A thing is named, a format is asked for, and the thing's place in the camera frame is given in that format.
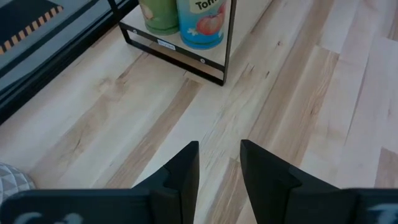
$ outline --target wooden floor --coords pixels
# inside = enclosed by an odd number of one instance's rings
[[[40,188],[128,188],[200,142],[195,223],[255,223],[250,139],[338,187],[398,187],[396,0],[274,0],[226,86],[99,40],[0,126],[0,161]]]

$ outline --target black mat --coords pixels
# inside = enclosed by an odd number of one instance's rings
[[[0,8],[0,54],[63,11],[47,0],[13,0]]]

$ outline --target green jar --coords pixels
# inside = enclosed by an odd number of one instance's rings
[[[139,0],[145,26],[157,35],[178,32],[177,0]]]

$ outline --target white geometric pattern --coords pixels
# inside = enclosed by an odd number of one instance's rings
[[[28,175],[0,162],[0,205],[11,195],[30,189],[35,185]]]

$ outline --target plastic container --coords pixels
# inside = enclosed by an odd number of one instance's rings
[[[176,0],[139,0],[139,4],[149,32],[157,35],[178,32]]]
[[[182,41],[194,49],[210,49],[224,38],[225,0],[177,0]]]

